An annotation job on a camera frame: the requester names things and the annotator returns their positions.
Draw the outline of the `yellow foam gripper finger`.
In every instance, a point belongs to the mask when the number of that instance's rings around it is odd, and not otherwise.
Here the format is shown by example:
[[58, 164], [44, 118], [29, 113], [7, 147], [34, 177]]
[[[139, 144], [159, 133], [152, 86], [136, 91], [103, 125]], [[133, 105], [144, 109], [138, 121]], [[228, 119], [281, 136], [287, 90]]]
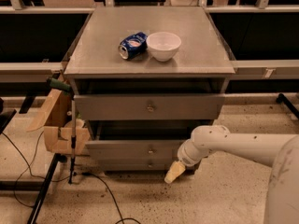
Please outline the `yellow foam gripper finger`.
[[180, 175], [182, 175], [185, 170], [186, 170], [186, 167], [185, 167], [185, 165], [181, 161], [174, 161], [171, 164], [168, 172], [166, 173], [164, 181], [167, 184], [171, 184], [172, 182], [175, 181], [175, 179], [177, 177], [179, 177]]

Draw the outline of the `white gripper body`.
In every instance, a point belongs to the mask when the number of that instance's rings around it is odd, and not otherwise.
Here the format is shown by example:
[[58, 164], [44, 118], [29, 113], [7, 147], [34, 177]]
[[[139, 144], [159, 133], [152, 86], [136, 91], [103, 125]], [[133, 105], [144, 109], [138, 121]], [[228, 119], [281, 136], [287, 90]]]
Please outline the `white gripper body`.
[[197, 147], [191, 139], [186, 140], [178, 149], [178, 160], [186, 167], [192, 167], [209, 155], [207, 148]]

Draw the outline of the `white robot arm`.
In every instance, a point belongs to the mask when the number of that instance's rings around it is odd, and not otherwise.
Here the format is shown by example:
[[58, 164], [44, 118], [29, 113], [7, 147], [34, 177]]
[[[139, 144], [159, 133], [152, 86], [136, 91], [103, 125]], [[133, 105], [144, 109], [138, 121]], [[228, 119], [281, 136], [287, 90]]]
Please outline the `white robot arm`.
[[223, 151], [272, 168], [263, 224], [299, 224], [299, 135], [231, 133], [221, 125], [198, 126], [178, 149], [164, 181]]

